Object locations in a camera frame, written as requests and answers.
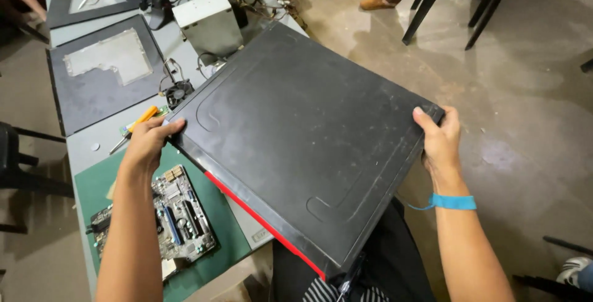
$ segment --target red trim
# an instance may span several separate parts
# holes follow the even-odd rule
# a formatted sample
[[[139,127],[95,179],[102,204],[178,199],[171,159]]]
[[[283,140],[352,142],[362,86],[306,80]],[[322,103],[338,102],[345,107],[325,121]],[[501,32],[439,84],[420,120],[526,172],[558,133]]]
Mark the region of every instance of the red trim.
[[[294,245],[292,245],[291,242],[289,242],[286,238],[280,235],[280,233],[278,233],[278,231],[272,228],[270,224],[265,222],[265,220],[263,220],[261,216],[257,215],[257,213],[255,213],[253,209],[251,209],[246,203],[239,199],[239,197],[237,197],[233,192],[231,192],[223,183],[221,183],[220,180],[214,177],[214,175],[212,175],[210,171],[206,171],[204,175],[206,175],[206,177],[208,177],[208,179],[210,179],[210,181],[214,183],[214,185],[216,185],[222,192],[231,197],[232,200],[234,200],[236,203],[239,204],[239,206],[245,209],[249,213],[249,215],[253,216],[253,218],[256,219],[256,221],[259,222],[259,224],[261,224],[266,230],[268,230],[272,235],[274,235],[274,237],[277,240],[279,240],[280,243],[286,246],[288,250],[290,250],[292,253],[304,260],[305,263],[307,263],[307,265],[309,265],[322,278],[323,281],[326,280],[325,273],[323,273],[322,270],[319,269],[319,267],[315,266],[315,264],[311,260],[309,260],[304,254],[302,254],[302,252],[300,252]]]

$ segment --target green cutting mat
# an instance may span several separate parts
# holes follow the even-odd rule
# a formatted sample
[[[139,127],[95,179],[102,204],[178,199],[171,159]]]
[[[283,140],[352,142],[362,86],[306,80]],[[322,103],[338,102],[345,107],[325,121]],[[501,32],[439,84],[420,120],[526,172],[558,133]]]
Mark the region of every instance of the green cutting mat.
[[[124,151],[95,164],[74,176],[80,199],[84,224],[89,225],[91,215],[109,206],[111,200],[105,198],[117,174]],[[245,235],[241,231],[228,202],[220,190],[204,176],[183,154],[167,144],[162,149],[161,166],[154,177],[162,175],[177,164],[185,167],[189,180],[200,199],[218,246],[204,257],[198,259],[188,269],[174,275],[165,285],[164,301],[181,302],[200,287],[221,275],[251,252]],[[95,271],[99,273],[99,256],[93,247],[93,236],[88,235]]]

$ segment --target concrete floor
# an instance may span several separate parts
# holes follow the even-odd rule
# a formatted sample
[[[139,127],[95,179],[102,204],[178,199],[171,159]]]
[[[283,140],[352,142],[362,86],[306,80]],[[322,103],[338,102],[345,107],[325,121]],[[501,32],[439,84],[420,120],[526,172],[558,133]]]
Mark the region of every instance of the concrete floor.
[[[476,46],[464,46],[477,6],[437,0],[410,46],[401,42],[413,0],[362,12],[359,0],[298,0],[312,38],[438,104],[459,109],[464,177],[507,274],[554,278],[572,255],[541,240],[593,245],[593,0],[502,0]],[[19,39],[0,49],[0,120],[59,134],[43,44]],[[21,152],[54,164],[62,144],[21,139]],[[431,192],[415,164],[399,190],[417,205]],[[29,235],[0,234],[5,301],[89,301],[73,201],[0,194],[0,220],[24,220]],[[407,211],[432,289],[448,300],[432,211]],[[191,301],[269,268],[269,249],[246,259]],[[516,287],[521,301],[553,300]]]

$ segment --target motherboard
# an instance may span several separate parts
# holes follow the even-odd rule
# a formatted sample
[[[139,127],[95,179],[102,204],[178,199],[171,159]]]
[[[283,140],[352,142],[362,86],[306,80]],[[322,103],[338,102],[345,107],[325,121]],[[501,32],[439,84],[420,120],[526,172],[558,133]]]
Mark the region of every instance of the motherboard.
[[[165,281],[217,243],[183,166],[165,171],[151,186]],[[93,233],[99,259],[107,242],[112,209],[113,205],[109,205],[93,215],[87,226],[86,233]]]

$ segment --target gray table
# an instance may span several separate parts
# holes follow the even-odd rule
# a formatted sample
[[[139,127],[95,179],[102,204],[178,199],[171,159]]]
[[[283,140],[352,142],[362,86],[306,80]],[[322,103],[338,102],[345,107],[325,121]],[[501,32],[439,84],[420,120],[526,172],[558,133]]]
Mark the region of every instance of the gray table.
[[[263,1],[268,5],[278,6],[276,0]],[[137,15],[138,13],[141,13],[140,10],[130,10],[121,14],[111,15],[108,17],[93,19],[91,21],[53,29],[50,31],[51,46],[55,47],[67,41],[74,40],[85,34],[99,30],[100,28],[114,24],[123,19],[130,18],[131,16]],[[269,23],[269,20],[256,16],[249,16],[249,20],[249,25],[241,30],[246,43],[248,43],[250,38],[254,37],[263,27]],[[284,16],[280,22],[288,25],[295,31],[305,36],[307,35],[289,15]],[[152,33],[165,59],[175,59],[182,67],[183,75],[191,80],[191,83],[195,88],[204,83],[206,79],[200,74],[199,71],[196,70],[197,53],[191,47],[189,42],[182,41],[177,23],[169,23],[159,31],[153,31]],[[181,80],[181,74],[175,74],[174,78],[177,81]],[[69,136],[66,139],[66,146],[68,148],[72,180],[74,180],[74,176],[76,174],[107,158],[108,151],[121,139],[119,128],[122,125],[130,123],[130,121],[136,120],[136,118],[140,116],[142,112],[144,112],[149,104],[163,106],[167,104],[167,101],[164,97],[155,95],[154,97],[140,104],[125,109]],[[94,144],[100,144],[99,150],[91,150],[91,146]],[[84,251],[86,263],[86,273],[89,280],[91,296],[94,297],[97,276],[95,274],[93,260],[91,258],[90,245],[84,234],[85,226],[82,212],[80,210],[80,202],[78,199],[79,192],[83,191],[77,190],[76,186],[74,186],[75,199],[77,203],[78,224],[81,232],[82,248]],[[273,238],[269,232],[263,229],[263,227],[258,222],[256,222],[255,219],[253,219],[234,201],[230,200],[229,198],[227,198],[227,201],[229,202],[229,206],[233,210],[235,218],[237,219],[241,230],[245,234],[246,240],[248,241],[252,250],[256,250],[256,248],[260,247]]]

